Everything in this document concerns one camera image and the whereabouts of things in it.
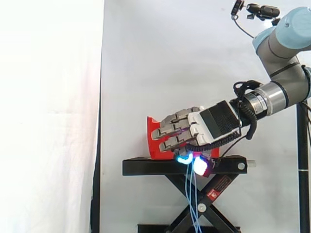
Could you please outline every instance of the black scissor lift table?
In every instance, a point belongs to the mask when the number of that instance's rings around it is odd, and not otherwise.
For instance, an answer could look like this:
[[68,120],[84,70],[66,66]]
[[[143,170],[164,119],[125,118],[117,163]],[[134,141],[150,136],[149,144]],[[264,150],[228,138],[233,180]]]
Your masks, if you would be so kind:
[[[138,157],[123,160],[123,176],[164,175],[184,195],[185,175],[187,166],[174,160],[151,160]],[[198,198],[198,214],[204,216],[213,227],[201,227],[202,233],[241,233],[240,227],[233,226],[228,219],[213,205],[214,201],[237,178],[239,174],[247,173],[247,160],[239,155],[222,158],[219,165],[210,169],[210,174],[215,176],[202,190],[195,188],[187,182],[188,190],[191,188],[191,203],[194,202],[195,192]],[[138,224],[138,233],[194,233],[190,216],[189,205],[180,213],[171,225]]]

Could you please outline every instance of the sticker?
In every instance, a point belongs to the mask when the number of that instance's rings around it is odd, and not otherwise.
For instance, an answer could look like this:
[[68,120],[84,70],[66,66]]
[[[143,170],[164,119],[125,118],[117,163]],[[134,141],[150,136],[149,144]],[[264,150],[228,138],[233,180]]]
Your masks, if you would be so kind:
[[231,184],[231,182],[232,179],[230,179],[228,176],[223,176],[215,185],[215,187],[208,192],[207,197],[211,201],[215,201],[221,195],[221,193],[229,186],[229,184]]
[[211,199],[212,201],[215,201],[219,197],[220,193],[216,192],[215,189],[210,190],[210,192],[207,194],[207,197]]
[[257,95],[257,99],[260,101],[263,110],[266,111],[268,109],[266,101],[264,101],[263,97],[260,95]]
[[253,93],[249,93],[245,96],[245,98],[247,98],[252,105],[256,115],[267,110],[266,102],[261,96],[255,96]]

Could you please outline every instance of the blue led light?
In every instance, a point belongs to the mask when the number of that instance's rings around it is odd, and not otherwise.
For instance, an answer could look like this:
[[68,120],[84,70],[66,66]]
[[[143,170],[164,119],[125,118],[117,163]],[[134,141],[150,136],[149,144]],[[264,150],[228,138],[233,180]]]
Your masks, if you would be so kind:
[[192,160],[193,160],[193,154],[192,153],[188,154],[184,158],[180,157],[180,156],[178,156],[178,158],[177,158],[177,162],[185,164],[185,165],[190,164],[192,162]]
[[207,163],[200,157],[196,157],[193,163],[193,170],[199,176],[203,176],[207,169]]

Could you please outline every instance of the black stand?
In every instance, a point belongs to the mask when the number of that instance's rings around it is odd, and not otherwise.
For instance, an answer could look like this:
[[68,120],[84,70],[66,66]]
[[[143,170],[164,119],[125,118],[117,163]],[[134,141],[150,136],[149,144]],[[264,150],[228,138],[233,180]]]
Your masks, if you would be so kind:
[[300,233],[310,233],[309,165],[308,165],[308,117],[307,110],[297,105],[297,145],[299,175]]
[[[155,161],[149,158],[134,158],[123,161],[123,176],[133,175],[165,175],[172,184],[184,195],[185,174],[187,166],[174,160]],[[237,178],[247,173],[247,161],[242,156],[228,156],[222,159],[219,166],[210,169],[215,176],[202,189],[198,190],[187,182],[191,188],[193,208],[196,209],[195,192],[198,197],[198,215],[204,216],[214,227],[201,227],[203,233],[241,233],[239,227],[233,226],[213,202]],[[139,224],[138,233],[193,233],[194,228],[188,205],[170,226]]]

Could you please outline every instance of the red 3d printed part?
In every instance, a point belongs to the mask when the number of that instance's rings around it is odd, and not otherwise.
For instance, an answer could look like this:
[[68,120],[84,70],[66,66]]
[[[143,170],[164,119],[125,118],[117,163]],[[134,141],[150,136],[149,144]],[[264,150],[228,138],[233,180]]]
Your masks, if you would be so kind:
[[[159,145],[160,143],[166,141],[169,136],[164,137],[159,140],[152,140],[151,133],[160,128],[160,122],[157,122],[152,117],[147,117],[147,139],[148,139],[148,147],[151,159],[154,160],[171,160],[174,159],[174,153],[171,151],[160,152]],[[211,158],[219,157],[219,148],[212,149]]]

